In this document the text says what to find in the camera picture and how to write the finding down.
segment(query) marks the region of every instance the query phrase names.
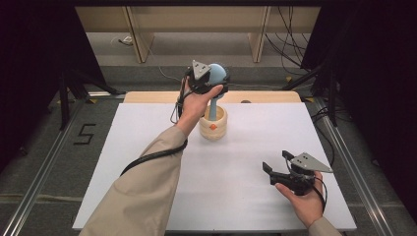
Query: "floor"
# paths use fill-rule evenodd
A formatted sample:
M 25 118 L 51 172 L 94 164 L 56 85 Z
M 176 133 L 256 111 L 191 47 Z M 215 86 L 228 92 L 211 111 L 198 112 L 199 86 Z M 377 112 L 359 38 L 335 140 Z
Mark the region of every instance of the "floor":
M 151 55 L 143 64 L 138 64 L 132 46 L 118 41 L 124 40 L 129 36 L 128 33 L 89 33 L 88 36 L 107 83 L 119 90 L 177 90 L 179 83 L 176 79 L 182 77 L 192 60 L 220 63 L 227 67 L 234 84 L 231 89 L 279 89 L 287 85 L 287 80 L 299 77 L 295 74 L 305 73 L 288 60 L 282 60 L 267 41 L 262 61 L 253 63 L 244 33 L 158 33 L 151 46 Z M 295 40 L 300 47 L 307 44 L 304 36 L 296 35 Z M 269 37 L 277 47 L 282 48 L 283 44 L 275 34 Z M 293 60 L 298 60 L 294 47 L 286 45 L 285 52 Z M 300 96 L 311 98 L 309 87 L 312 82 L 296 89 Z M 92 86 L 87 88 L 90 91 L 99 90 Z M 31 192 L 33 203 L 28 205 L 29 210 L 21 218 L 23 224 L 18 229 L 19 235 L 78 235 L 72 229 L 72 223 L 89 185 L 114 113 L 123 99 L 102 96 L 86 103 L 71 100 L 74 101 L 71 103 L 73 119 L 69 130 L 65 134 L 59 131 L 61 118 L 59 99 L 56 97 L 49 105 L 50 112 L 44 115 L 26 142 L 28 154 L 16 156 L 0 174 L 0 229 L 5 229 L 9 220 L 13 219 L 11 216 L 19 210 L 18 206 L 25 200 L 29 190 L 33 189 L 34 180 L 40 180 L 37 181 L 37 192 Z M 312 100 L 314 102 L 305 104 L 310 114 L 314 115 L 319 111 L 321 101 L 326 105 L 326 98 L 313 97 Z M 334 175 L 358 227 L 355 231 L 345 232 L 345 235 L 417 235 L 416 223 L 392 190 L 384 173 L 372 161 L 366 142 L 349 114 L 343 110 L 341 98 L 337 101 L 337 107 L 337 131 L 357 165 L 359 175 L 365 180 L 371 197 L 382 210 L 390 231 L 389 234 L 381 234 L 378 222 L 373 221 L 343 153 L 336 147 L 330 134 L 327 118 L 324 118 L 317 123 L 318 136 L 329 160 L 334 158 Z M 79 135 L 82 129 L 84 134 L 93 134 L 89 145 L 77 145 L 89 140 Z M 50 165 L 45 167 L 44 160 L 48 160 Z M 43 176 L 39 177 L 40 169 L 44 171 Z M 288 232 L 282 235 L 307 235 L 307 232 Z

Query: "tripod leg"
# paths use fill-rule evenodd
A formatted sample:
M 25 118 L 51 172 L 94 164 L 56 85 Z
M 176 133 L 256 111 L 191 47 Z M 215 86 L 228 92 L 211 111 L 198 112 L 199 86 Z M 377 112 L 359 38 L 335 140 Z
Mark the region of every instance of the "tripod leg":
M 318 66 L 316 67 L 314 70 L 312 70 L 311 72 L 307 73 L 306 75 L 298 78 L 296 81 L 292 82 L 290 85 L 283 87 L 282 90 L 292 90 L 296 87 L 298 87 L 299 85 L 303 84 L 304 82 L 312 79 L 313 77 L 315 77 L 320 70 L 322 69 L 322 66 Z

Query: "wire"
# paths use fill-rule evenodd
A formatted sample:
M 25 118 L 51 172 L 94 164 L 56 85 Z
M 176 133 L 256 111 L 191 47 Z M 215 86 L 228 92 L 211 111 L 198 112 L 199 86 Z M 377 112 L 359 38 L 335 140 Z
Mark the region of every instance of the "wire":
M 286 44 L 288 44 L 288 45 L 290 45 L 290 46 L 295 46 L 295 47 L 298 47 L 298 48 L 300 48 L 300 49 L 302 49 L 302 50 L 306 50 L 306 48 L 305 48 L 305 47 L 298 46 L 298 45 L 294 45 L 294 44 L 291 44 L 291 43 L 289 43 L 289 42 L 286 42 L 284 39 L 282 39 L 281 37 L 279 37 L 278 33 L 275 33 L 275 36 L 276 36 L 276 37 L 277 37 L 280 41 L 285 42 Z
M 284 50 L 284 48 L 283 49 L 279 49 L 271 40 L 270 40 L 270 38 L 269 38 L 269 36 L 267 35 L 267 34 L 265 34 L 265 36 L 266 36 L 266 38 L 267 38 L 267 40 L 269 41 L 269 43 L 270 43 L 270 45 L 272 46 L 272 48 L 273 49 L 275 49 L 275 51 L 277 51 L 280 55 L 281 55 L 281 57 L 285 57 L 288 61 L 290 61 L 290 62 L 292 62 L 292 63 L 294 63 L 296 66 L 298 66 L 298 67 L 301 67 L 301 64 L 300 63 L 298 63 L 298 62 L 296 62 L 296 61 L 294 61 L 291 57 L 289 57 L 287 54 L 285 54 L 284 52 L 283 52 L 283 50 Z
M 187 143 L 188 143 L 188 140 L 185 140 L 184 144 L 180 147 L 176 147 L 176 148 L 173 148 L 173 149 L 162 150 L 162 151 L 158 151 L 158 152 L 155 152 L 155 153 L 151 153 L 151 154 L 141 156 L 138 159 L 132 161 L 128 166 L 126 166 L 126 168 L 122 171 L 122 174 L 120 174 L 120 176 L 122 176 L 128 170 L 132 169 L 133 167 L 135 167 L 139 164 L 142 164 L 142 163 L 147 162 L 147 161 L 152 160 L 152 159 L 165 157 L 165 156 L 174 154 L 178 151 L 181 151 L 187 146 Z
M 326 186 L 323 180 L 317 178 L 316 176 L 314 178 L 322 182 L 323 186 L 325 187 L 326 197 L 323 198 L 323 194 L 320 193 L 320 191 L 314 185 L 312 186 L 313 190 L 319 195 L 320 200 L 322 201 L 322 205 L 323 205 L 323 212 L 325 212 L 326 204 L 328 203 L 328 187 Z
M 144 43 L 145 47 L 148 49 L 149 54 L 152 57 L 153 61 L 155 61 L 156 65 L 157 65 L 157 67 L 159 69 L 160 74 L 162 74 L 162 76 L 165 77 L 165 78 L 167 78 L 167 79 L 171 79 L 171 80 L 175 80 L 177 82 L 181 82 L 180 79 L 175 78 L 175 77 L 167 76 L 167 75 L 165 75 L 165 73 L 162 72 L 162 68 L 160 67 L 159 62 L 156 59 L 155 55 L 153 54 L 152 50 L 150 49 L 150 45 L 147 45 L 143 38 L 142 38 L 142 42 Z
M 289 9 L 289 16 L 288 16 L 288 18 L 289 18 L 289 25 L 288 25 L 288 24 L 287 24 L 287 22 L 285 21 L 285 19 L 284 19 L 283 15 L 282 15 L 282 12 L 281 12 L 280 7 L 278 7 L 278 12 L 279 12 L 279 15 L 280 15 L 280 17 L 282 18 L 282 21 L 284 22 L 285 28 L 287 29 L 287 36 L 286 36 L 286 38 L 285 38 L 285 42 L 284 42 L 284 46 L 283 46 L 283 48 L 285 47 L 285 44 L 286 44 L 286 41 L 287 41 L 288 35 L 289 35 L 289 36 L 291 36 L 292 43 L 293 43 L 294 45 L 297 45 L 297 42 L 295 41 L 295 39 L 294 39 L 294 37 L 293 37 L 293 35 L 292 35 L 292 15 L 293 15 L 293 12 L 294 12 L 294 8 L 293 8 L 292 6 L 289 6 L 289 7 L 288 7 L 288 9 Z M 296 50 L 296 47 L 295 47 L 295 46 L 294 46 L 294 52 L 295 52 L 295 55 L 297 56 L 298 60 L 300 61 L 300 63 L 302 63 L 302 60 L 301 60 L 301 59 L 300 59 L 300 57 L 298 56 L 298 53 L 297 53 L 297 50 Z
M 317 117 L 317 116 L 319 116 L 319 115 L 322 115 L 322 114 L 325 114 L 326 113 L 326 109 L 328 109 L 327 107 L 323 107 L 322 109 L 320 109 L 317 113 L 316 113 L 316 115 L 312 115 L 311 116 L 311 118 L 313 119 L 313 118 L 315 118 L 315 117 Z
M 177 102 L 175 102 L 174 110 L 172 111 L 172 114 L 171 114 L 170 120 L 173 124 L 177 124 L 178 120 L 180 119 L 180 117 L 182 115 L 185 98 L 188 95 L 190 95 L 191 93 L 193 93 L 192 90 L 185 91 L 185 84 L 187 83 L 186 78 L 187 78 L 187 75 L 185 75 L 184 79 L 181 81 L 180 95 L 178 96 Z M 176 120 L 175 121 L 172 119 L 174 117 L 174 113 L 176 114 Z
M 304 39 L 306 40 L 307 43 L 309 43 L 309 40 L 307 40 L 306 36 L 304 35 L 304 33 L 301 33 L 301 35 L 303 35 Z
M 118 41 L 119 41 L 120 43 L 122 43 L 123 45 L 126 45 L 126 46 L 133 46 L 133 44 L 132 44 L 132 43 L 124 42 L 124 41 L 122 41 L 122 39 L 119 39 Z

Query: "black cable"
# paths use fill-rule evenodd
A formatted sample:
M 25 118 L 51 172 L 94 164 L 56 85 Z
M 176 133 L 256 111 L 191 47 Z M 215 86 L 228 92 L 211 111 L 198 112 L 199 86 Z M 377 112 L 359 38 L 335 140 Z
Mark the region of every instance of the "black cable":
M 282 39 L 282 38 L 278 35 L 278 33 L 275 33 L 275 36 L 276 36 L 276 37 L 277 37 L 280 41 L 285 42 L 285 41 L 284 41 L 284 39 Z M 305 47 L 298 46 L 298 45 L 294 45 L 294 44 L 291 44 L 291 43 L 289 43 L 289 42 L 286 42 L 286 44 L 288 44 L 288 45 L 290 45 L 290 46 L 298 47 L 298 48 L 300 48 L 300 49 L 302 49 L 302 50 L 306 50 L 306 48 L 305 48 Z
M 155 153 L 152 153 L 152 154 L 148 154 L 148 155 L 144 155 L 142 157 L 139 157 L 138 159 L 132 161 L 128 166 L 126 166 L 126 168 L 122 171 L 122 174 L 120 174 L 120 176 L 122 176 L 128 170 L 132 169 L 133 167 L 135 167 L 139 164 L 142 164 L 142 163 L 147 162 L 147 161 L 152 160 L 152 159 L 157 159 L 157 158 L 164 157 L 164 156 L 167 156 L 167 155 L 171 155 L 171 154 L 174 154 L 178 151 L 181 151 L 187 146 L 187 143 L 188 143 L 188 140 L 185 140 L 184 144 L 180 147 L 173 148 L 173 149 L 168 149 L 168 150 L 162 150 L 162 151 L 158 151 L 158 152 L 155 152 Z
M 177 116 L 177 121 L 178 121 L 178 119 L 182 115 L 182 107 L 183 107 L 184 99 L 188 95 L 190 95 L 191 93 L 193 93 L 192 91 L 185 92 L 185 84 L 186 84 L 186 81 L 185 80 L 186 79 L 187 79 L 187 75 L 184 77 L 184 79 L 182 81 L 180 95 L 178 97 L 178 101 L 175 103 L 175 108 L 174 108 L 174 111 L 173 111 L 173 113 L 175 112 L 175 110 L 177 111 L 177 115 L 178 115 Z M 180 147 L 176 147 L 176 148 L 173 148 L 173 149 L 162 150 L 162 151 L 158 151 L 158 152 L 155 152 L 155 153 L 151 153 L 151 154 L 148 154 L 148 155 L 144 155 L 142 157 L 139 157 L 138 159 L 132 161 L 128 166 L 126 166 L 126 168 L 122 171 L 122 174 L 120 176 L 122 176 L 124 173 L 126 173 L 128 170 L 132 169 L 133 167 L 135 167 L 135 166 L 137 166 L 139 164 L 142 164 L 142 163 L 144 163 L 146 161 L 153 160 L 153 159 L 157 159 L 157 158 L 161 158 L 161 157 L 164 157 L 164 156 L 167 156 L 167 155 L 174 154 L 174 153 L 176 153 L 178 151 L 181 151 L 181 150 L 183 150 L 187 146 L 187 143 L 188 143 L 188 140 L 185 140 L 184 141 L 184 144 L 182 146 L 180 146 Z
M 309 40 L 307 40 L 306 36 L 304 35 L 304 33 L 301 33 L 301 35 L 303 35 L 304 39 L 306 40 L 307 43 L 309 43 Z
M 126 46 L 133 46 L 133 43 L 127 43 L 127 42 L 122 41 L 121 39 L 119 39 L 118 41 L 119 41 L 120 43 L 122 43 L 122 44 L 126 45 Z
M 285 50 L 285 45 L 286 45 L 286 41 L 287 41 L 287 39 L 288 39 L 288 34 L 287 34 L 287 36 L 286 36 L 286 38 L 285 38 L 284 45 L 282 46 L 282 53 L 283 53 L 283 52 L 284 52 L 284 50 Z M 298 67 L 302 68 L 301 64 L 299 64 L 299 63 L 295 63 L 295 61 L 294 61 L 294 60 L 292 60 L 292 59 L 291 59 L 291 61 L 292 61 L 294 64 L 296 64 Z M 284 61 L 282 60 L 282 54 L 281 54 L 281 65 L 282 65 L 282 68 L 283 68 L 286 72 L 288 72 L 288 73 L 290 73 L 290 74 L 297 75 L 297 76 L 303 76 L 302 74 L 298 74 L 298 73 L 291 73 L 291 72 L 289 72 L 289 71 L 285 68 L 285 66 L 284 66 Z
M 282 13 L 281 13 L 281 10 L 280 10 L 280 8 L 279 8 L 279 7 L 278 7 L 278 12 L 279 12 L 280 17 L 282 18 L 282 21 L 284 22 L 285 28 L 287 29 L 287 37 L 285 38 L 285 41 L 287 40 L 288 35 L 290 35 L 290 36 L 291 36 L 292 43 L 293 43 L 294 45 L 297 45 L 297 42 L 295 41 L 295 39 L 294 39 L 294 37 L 293 37 L 293 35 L 292 35 L 292 15 L 293 15 L 293 12 L 294 12 L 294 8 L 293 8 L 293 7 L 291 7 L 291 6 L 289 6 L 289 16 L 288 16 L 288 18 L 289 18 L 289 26 L 288 26 L 288 24 L 286 23 L 286 21 L 285 21 L 285 19 L 284 19 L 283 15 L 282 15 Z M 294 47 L 294 52 L 295 52 L 295 55 L 297 56 L 298 60 L 300 61 L 300 63 L 302 63 L 302 60 L 301 60 L 301 59 L 300 59 L 300 57 L 298 56 L 298 53 L 297 53 L 296 47 Z
M 319 195 L 320 200 L 322 201 L 323 212 L 325 212 L 326 204 L 328 203 L 328 187 L 326 186 L 326 184 L 323 180 L 317 178 L 316 176 L 314 178 L 316 180 L 319 180 L 320 182 L 322 182 L 323 186 L 325 187 L 326 198 L 323 198 L 323 194 L 320 193 L 320 191 L 316 188 L 316 186 L 312 185 L 312 188 L 313 188 L 314 192 L 316 192 Z
M 322 109 L 320 109 L 317 113 L 316 113 L 316 115 L 312 115 L 311 116 L 311 118 L 313 119 L 313 118 L 315 118 L 315 117 L 317 117 L 317 116 L 319 116 L 319 115 L 322 115 L 322 114 L 325 114 L 326 113 L 326 109 L 328 109 L 327 107 L 323 107 Z
M 267 34 L 265 34 L 267 40 L 269 41 L 270 45 L 272 46 L 273 49 L 275 49 L 275 51 L 277 51 L 281 57 L 285 57 L 286 59 L 288 59 L 288 61 L 291 61 L 292 63 L 294 63 L 295 65 L 301 67 L 301 64 L 299 64 L 298 62 L 294 61 L 291 57 L 289 57 L 287 54 L 285 54 L 283 52 L 283 50 L 279 49 L 269 38 L 269 36 Z

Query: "black wall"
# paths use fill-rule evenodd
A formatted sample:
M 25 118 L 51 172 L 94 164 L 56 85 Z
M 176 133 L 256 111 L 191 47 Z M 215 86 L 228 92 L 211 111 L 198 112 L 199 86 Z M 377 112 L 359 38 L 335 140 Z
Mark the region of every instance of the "black wall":
M 417 222 L 417 14 L 412 3 L 365 1 L 341 95 L 373 155 Z
M 45 113 L 63 73 L 77 69 L 105 82 L 73 7 L 0 1 L 0 32 L 1 171 Z

